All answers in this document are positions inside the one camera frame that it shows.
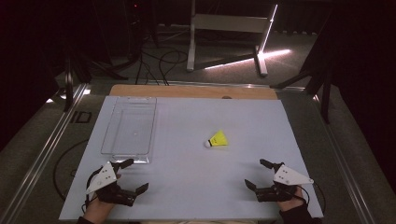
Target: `transparent plastic box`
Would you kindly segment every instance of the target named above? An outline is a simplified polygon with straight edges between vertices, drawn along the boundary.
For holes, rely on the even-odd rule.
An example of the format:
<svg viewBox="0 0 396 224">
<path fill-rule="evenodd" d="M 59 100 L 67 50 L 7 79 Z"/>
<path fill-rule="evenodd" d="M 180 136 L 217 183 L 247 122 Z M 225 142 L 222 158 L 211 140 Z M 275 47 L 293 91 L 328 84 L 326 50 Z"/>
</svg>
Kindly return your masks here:
<svg viewBox="0 0 396 224">
<path fill-rule="evenodd" d="M 116 161 L 150 163 L 156 105 L 154 97 L 119 97 L 108 123 L 102 154 L 111 155 Z"/>
</svg>

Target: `cable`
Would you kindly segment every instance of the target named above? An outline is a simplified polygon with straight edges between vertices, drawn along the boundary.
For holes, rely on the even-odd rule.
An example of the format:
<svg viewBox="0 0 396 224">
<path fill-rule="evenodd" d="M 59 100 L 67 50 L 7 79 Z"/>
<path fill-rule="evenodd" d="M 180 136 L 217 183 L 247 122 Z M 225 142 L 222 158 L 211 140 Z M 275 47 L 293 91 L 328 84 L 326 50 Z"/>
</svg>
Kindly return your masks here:
<svg viewBox="0 0 396 224">
<path fill-rule="evenodd" d="M 149 74 L 150 74 L 150 75 L 152 76 L 152 78 L 154 78 L 155 82 L 157 82 L 157 85 L 160 85 L 160 83 L 158 82 L 157 78 L 151 73 L 149 64 L 148 64 L 148 63 L 144 63 L 143 60 L 141 61 L 141 63 L 142 63 L 143 65 L 145 65 L 146 70 L 147 70 L 147 73 L 146 73 L 146 83 L 145 83 L 145 84 L 148 84 L 148 82 L 149 82 Z"/>
<path fill-rule="evenodd" d="M 89 177 L 88 180 L 87 180 L 87 188 L 90 186 L 93 177 L 96 176 L 97 174 L 99 174 L 99 172 L 102 170 L 102 168 L 103 168 L 103 167 L 101 167 L 101 168 L 95 170 L 95 171 L 90 175 L 90 177 Z M 89 195 L 89 194 L 86 194 L 86 195 L 85 195 L 85 203 L 81 206 L 81 208 L 83 208 L 84 205 L 85 205 L 85 207 L 88 207 L 88 206 L 90 205 L 90 202 L 92 202 L 95 198 L 96 198 L 96 197 L 94 197 L 94 198 L 92 198 L 92 199 L 90 200 L 90 195 Z"/>
<path fill-rule="evenodd" d="M 308 194 L 308 192 L 306 191 L 306 189 L 304 189 L 304 188 L 301 187 L 300 185 L 297 185 L 297 187 L 300 188 L 300 189 L 302 189 L 302 190 L 305 192 L 306 196 L 308 197 L 308 202 L 306 202 L 306 203 L 309 204 L 309 202 L 311 201 L 311 199 L 310 199 L 309 194 Z"/>
<path fill-rule="evenodd" d="M 180 50 L 175 49 L 175 48 L 171 48 L 171 47 L 165 47 L 165 48 L 164 48 L 164 47 L 162 47 L 162 49 L 171 49 L 171 51 L 166 52 L 166 53 L 163 54 L 161 57 L 154 56 L 154 55 L 149 54 L 149 53 L 147 53 L 147 52 L 145 52 L 145 51 L 143 51 L 143 50 L 142 50 L 142 54 L 145 54 L 145 55 L 147 55 L 147 56 L 149 56 L 149 57 L 151 57 L 151 58 L 154 58 L 154 59 L 159 60 L 158 66 L 159 66 L 159 69 L 160 69 L 160 73 L 161 73 L 161 75 L 162 75 L 162 77 L 163 77 L 163 84 L 164 84 L 165 86 L 169 86 L 169 83 L 168 83 L 168 81 L 167 81 L 167 79 L 166 79 L 166 76 L 169 74 L 169 72 L 170 72 L 172 69 L 174 69 L 174 68 L 176 67 L 177 64 L 186 62 L 187 59 L 188 59 L 188 57 L 187 57 L 187 53 L 186 53 L 186 52 L 180 51 Z M 167 55 L 169 55 L 169 54 L 171 54 L 171 53 L 177 53 L 177 60 L 174 61 L 174 62 L 168 61 L 168 60 L 165 60 L 165 59 L 164 59 L 164 57 L 166 57 Z M 168 70 L 166 70 L 166 71 L 164 72 L 164 71 L 163 71 L 163 63 L 170 63 L 170 64 L 172 64 L 172 66 L 171 66 Z M 152 75 L 152 74 L 150 73 L 150 71 L 149 71 L 149 65 L 148 65 L 147 63 L 143 63 L 143 64 L 146 66 L 146 69 L 148 69 L 149 74 L 155 79 L 155 76 Z"/>
<path fill-rule="evenodd" d="M 88 142 L 88 139 L 82 140 L 82 141 L 80 141 L 80 142 L 74 144 L 73 146 L 71 146 L 70 148 L 68 148 L 64 153 L 62 153 L 62 155 L 59 157 L 59 159 L 55 162 L 54 168 L 53 168 L 53 170 L 52 170 L 52 183 L 53 183 L 53 186 L 55 187 L 55 190 L 56 190 L 56 192 L 59 194 L 59 196 L 61 197 L 61 199 L 64 200 L 64 201 L 66 200 L 66 197 L 64 197 L 64 195 L 61 193 L 61 191 L 59 190 L 59 187 L 58 187 L 58 183 L 56 182 L 56 171 L 57 171 L 57 169 L 58 169 L 58 165 L 59 165 L 59 163 L 61 162 L 61 160 L 63 159 L 63 157 L 64 157 L 68 152 L 70 152 L 72 149 L 78 147 L 79 145 L 81 145 L 81 144 L 83 144 L 83 143 L 85 143 L 85 142 Z"/>
<path fill-rule="evenodd" d="M 141 71 L 141 69 L 142 69 L 142 64 L 143 64 L 143 62 L 142 62 L 142 57 L 143 57 L 143 54 L 140 53 L 140 57 L 139 57 L 139 62 L 140 62 L 140 64 L 139 64 L 139 69 L 137 70 L 136 80 L 134 81 L 134 84 L 135 84 L 135 85 L 137 85 L 137 80 L 138 80 L 139 77 L 140 77 L 140 71 Z"/>
<path fill-rule="evenodd" d="M 320 186 L 317 183 L 314 183 L 314 186 L 318 188 L 320 194 L 322 195 L 322 199 L 323 199 L 322 213 L 324 215 L 324 213 L 326 212 L 326 197 L 324 196 L 322 189 L 320 188 Z"/>
<path fill-rule="evenodd" d="M 105 74 L 107 74 L 110 77 L 113 77 L 113 78 L 118 79 L 118 80 L 127 80 L 128 79 L 128 77 L 122 77 L 119 74 L 117 74 L 117 73 L 115 73 L 115 72 L 103 67 L 101 64 L 99 64 L 99 63 L 97 63 L 95 61 L 89 60 L 86 56 L 84 56 L 83 58 L 85 58 L 85 60 L 87 62 L 89 62 L 91 64 L 91 66 L 93 66 L 93 68 L 99 69 L 100 71 L 104 72 Z"/>
<path fill-rule="evenodd" d="M 95 200 L 95 199 L 97 199 L 97 198 L 98 198 L 97 196 L 93 197 L 92 199 L 89 200 L 89 203 L 91 203 L 93 200 Z M 81 206 L 82 213 L 85 214 L 84 206 L 87 208 L 88 205 L 84 203 L 84 204 Z"/>
</svg>

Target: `white tabletop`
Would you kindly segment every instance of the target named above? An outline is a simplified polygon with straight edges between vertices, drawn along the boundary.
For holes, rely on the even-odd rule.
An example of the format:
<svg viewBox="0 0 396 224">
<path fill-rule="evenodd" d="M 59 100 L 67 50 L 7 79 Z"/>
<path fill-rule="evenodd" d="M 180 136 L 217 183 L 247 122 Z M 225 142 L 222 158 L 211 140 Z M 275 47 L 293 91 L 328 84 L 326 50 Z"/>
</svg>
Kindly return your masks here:
<svg viewBox="0 0 396 224">
<path fill-rule="evenodd" d="M 110 160 L 101 154 L 117 96 L 107 96 L 67 195 L 60 220 L 82 215 L 88 177 Z M 204 141 L 222 129 L 227 147 L 206 148 Z M 123 189 L 149 183 L 134 206 L 116 206 L 117 220 L 246 220 L 278 217 L 276 203 L 258 203 L 245 179 L 271 187 L 274 170 L 260 159 L 285 162 L 306 171 L 283 105 L 278 100 L 157 98 L 152 161 L 121 170 Z M 309 212 L 322 217 L 311 185 Z"/>
</svg>

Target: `black cable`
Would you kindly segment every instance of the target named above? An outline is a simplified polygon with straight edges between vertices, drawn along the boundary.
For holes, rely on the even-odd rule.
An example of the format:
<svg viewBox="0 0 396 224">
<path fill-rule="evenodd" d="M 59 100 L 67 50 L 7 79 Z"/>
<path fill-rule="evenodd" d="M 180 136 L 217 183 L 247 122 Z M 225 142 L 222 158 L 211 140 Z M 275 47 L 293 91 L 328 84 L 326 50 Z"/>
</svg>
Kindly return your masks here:
<svg viewBox="0 0 396 224">
<path fill-rule="evenodd" d="M 317 183 L 314 183 L 314 186 L 318 188 L 318 190 L 320 191 L 320 194 L 322 195 L 322 198 L 323 198 L 322 213 L 324 215 L 324 213 L 326 211 L 326 197 L 324 196 L 324 193 L 323 193 L 322 189 L 320 188 L 320 186 Z"/>
<path fill-rule="evenodd" d="M 143 54 L 140 53 L 140 57 L 139 57 L 139 62 L 140 62 L 140 64 L 139 64 L 139 69 L 137 70 L 136 80 L 134 81 L 134 84 L 135 84 L 135 85 L 137 85 L 137 80 L 139 79 L 139 77 L 140 77 L 140 71 L 142 70 L 142 64 L 143 64 L 142 58 L 143 58 Z"/>
<path fill-rule="evenodd" d="M 157 82 L 157 85 L 160 85 L 160 83 L 158 82 L 157 78 L 151 73 L 150 71 L 150 67 L 148 63 L 144 63 L 142 61 L 142 64 L 145 65 L 147 73 L 146 73 L 146 84 L 149 82 L 149 74 L 152 76 L 152 78 L 154 78 L 155 82 Z"/>
<path fill-rule="evenodd" d="M 57 171 L 57 169 L 58 169 L 58 165 L 59 165 L 59 163 L 61 162 L 62 158 L 63 158 L 68 152 L 70 152 L 72 149 L 78 147 L 79 145 L 81 145 L 81 144 L 83 144 L 83 143 L 85 143 L 85 142 L 88 142 L 88 139 L 85 139 L 85 140 L 83 140 L 83 141 L 80 141 L 80 142 L 74 144 L 73 146 L 71 146 L 70 148 L 68 148 L 68 149 L 59 157 L 59 159 L 55 162 L 54 168 L 53 168 L 53 170 L 52 170 L 52 183 L 53 183 L 53 186 L 55 187 L 55 190 L 56 190 L 56 192 L 59 194 L 59 196 L 61 197 L 61 199 L 64 200 L 64 201 L 66 200 L 66 197 L 64 197 L 64 195 L 61 193 L 61 191 L 59 190 L 58 184 L 57 184 L 57 182 L 56 182 L 56 171 Z"/>
<path fill-rule="evenodd" d="M 98 198 L 97 196 L 93 197 L 92 199 L 89 200 L 89 203 L 91 203 L 93 200 L 95 200 L 95 199 L 97 199 L 97 198 Z M 84 204 L 81 206 L 82 213 L 85 214 L 84 206 L 87 208 L 88 205 L 84 203 Z"/>
<path fill-rule="evenodd" d="M 167 81 L 167 79 L 166 79 L 166 76 L 169 74 L 169 72 L 170 72 L 172 69 L 174 69 L 174 68 L 176 67 L 177 64 L 186 62 L 186 61 L 188 60 L 188 57 L 187 57 L 187 53 L 186 53 L 186 52 L 180 51 L 180 50 L 178 50 L 178 49 L 174 49 L 174 48 L 170 48 L 170 47 L 163 48 L 163 49 L 171 49 L 171 51 L 166 52 L 166 53 L 163 54 L 160 58 L 158 58 L 157 56 L 154 56 L 154 55 L 152 55 L 152 54 L 149 54 L 149 53 L 147 53 L 147 52 L 145 52 L 145 51 L 142 51 L 142 52 L 143 52 L 145 55 L 148 55 L 148 56 L 151 57 L 151 58 L 154 58 L 154 59 L 159 60 L 158 66 L 159 66 L 159 69 L 160 69 L 160 73 L 161 73 L 161 75 L 162 75 L 162 77 L 163 77 L 163 84 L 166 85 L 166 86 L 169 86 L 169 83 L 168 83 L 168 81 Z M 167 56 L 167 55 L 169 55 L 169 54 L 171 54 L 171 53 L 177 53 L 177 60 L 176 60 L 175 62 L 167 61 L 167 60 L 164 59 L 165 56 Z M 184 55 L 184 56 L 185 56 L 185 58 L 182 59 L 182 60 L 180 60 L 181 55 Z M 164 72 L 164 71 L 163 71 L 163 63 L 170 63 L 170 64 L 172 64 L 172 66 L 171 66 L 166 72 Z"/>
<path fill-rule="evenodd" d="M 135 58 L 132 58 L 132 60 L 129 60 L 128 62 L 126 62 L 126 63 L 120 63 L 120 64 L 117 64 L 117 65 L 112 65 L 112 66 L 109 66 L 107 69 L 109 69 L 111 71 L 120 71 L 120 70 L 126 69 L 126 68 L 134 65 L 137 62 L 137 60 L 138 60 L 138 55 L 135 56 Z"/>
<path fill-rule="evenodd" d="M 309 202 L 311 201 L 311 199 L 310 199 L 309 194 L 308 194 L 308 192 L 306 191 L 306 189 L 304 189 L 304 188 L 301 187 L 300 185 L 297 185 L 297 187 L 300 188 L 300 189 L 302 189 L 302 190 L 305 192 L 306 196 L 308 197 L 308 202 L 306 202 L 306 203 L 309 204 Z"/>
<path fill-rule="evenodd" d="M 90 175 L 90 177 L 89 177 L 88 180 L 87 180 L 87 188 L 90 186 L 93 177 L 96 176 L 97 174 L 99 174 L 100 171 L 102 170 L 102 168 L 103 168 L 103 167 L 101 167 L 101 168 L 95 170 L 95 171 Z M 94 198 L 93 198 L 92 200 L 90 200 L 90 195 L 89 195 L 89 194 L 86 194 L 86 195 L 85 195 L 85 203 L 84 203 L 82 206 L 85 205 L 85 207 L 88 207 L 88 205 L 90 204 L 90 202 L 92 202 L 93 200 L 94 200 Z"/>
<path fill-rule="evenodd" d="M 99 69 L 100 71 L 104 72 L 105 74 L 107 74 L 110 77 L 113 77 L 114 79 L 128 80 L 128 77 L 120 76 L 119 74 L 117 74 L 117 73 L 115 73 L 115 72 L 103 67 L 101 64 L 99 64 L 99 63 L 97 63 L 95 61 L 92 61 L 92 60 L 89 60 L 89 59 L 86 59 L 86 60 L 87 60 L 87 62 L 89 62 L 93 66 L 93 68 Z"/>
</svg>

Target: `dark background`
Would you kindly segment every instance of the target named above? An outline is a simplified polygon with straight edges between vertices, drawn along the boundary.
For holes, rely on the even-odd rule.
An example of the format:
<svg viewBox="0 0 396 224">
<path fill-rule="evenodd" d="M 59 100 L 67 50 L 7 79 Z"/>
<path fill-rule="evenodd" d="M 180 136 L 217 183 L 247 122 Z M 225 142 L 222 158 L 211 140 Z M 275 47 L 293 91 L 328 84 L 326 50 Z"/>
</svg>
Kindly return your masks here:
<svg viewBox="0 0 396 224">
<path fill-rule="evenodd" d="M 233 1 L 223 2 L 218 13 L 238 15 L 249 11 L 254 16 L 269 8 L 256 11 L 254 1 L 249 1 L 252 5 L 243 4 L 236 10 L 229 6 Z M 54 78 L 64 70 L 65 38 L 96 61 L 106 62 L 112 53 L 125 53 L 122 41 L 116 45 L 101 33 L 92 3 L 100 5 L 101 1 L 1 1 L 0 148 L 59 89 Z M 202 1 L 197 11 L 206 10 L 209 3 Z M 185 10 L 190 8 L 189 1 L 163 0 L 157 6 L 157 22 L 189 24 L 190 11 Z M 335 2 L 329 18 L 327 7 L 287 4 L 279 7 L 273 26 L 274 31 L 289 34 L 320 33 L 304 69 L 318 62 L 329 65 L 332 83 L 339 87 L 394 190 L 395 9 L 391 1 Z M 119 26 L 108 24 L 107 29 L 119 27 L 111 32 L 126 36 L 122 28 L 126 24 L 121 19 L 116 21 L 120 13 L 110 14 L 108 19 L 116 18 L 114 22 Z M 324 57 L 329 51 L 333 57 Z"/>
</svg>

